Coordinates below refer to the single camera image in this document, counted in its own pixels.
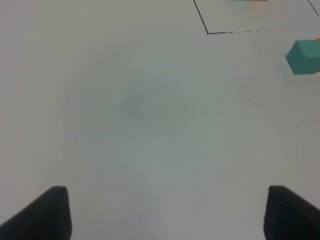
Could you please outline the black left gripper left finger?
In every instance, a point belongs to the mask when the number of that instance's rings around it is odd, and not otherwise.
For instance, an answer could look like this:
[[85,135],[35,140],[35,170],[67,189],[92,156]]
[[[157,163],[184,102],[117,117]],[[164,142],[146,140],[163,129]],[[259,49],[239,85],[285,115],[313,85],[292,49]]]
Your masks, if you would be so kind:
[[2,240],[70,240],[72,217],[68,189],[53,186],[0,225]]

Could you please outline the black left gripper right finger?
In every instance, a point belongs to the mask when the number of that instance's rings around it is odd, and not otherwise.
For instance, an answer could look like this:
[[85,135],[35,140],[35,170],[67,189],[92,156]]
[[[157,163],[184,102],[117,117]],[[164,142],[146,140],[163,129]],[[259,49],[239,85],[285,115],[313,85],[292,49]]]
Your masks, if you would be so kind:
[[263,232],[267,240],[318,240],[320,210],[287,187],[271,185]]

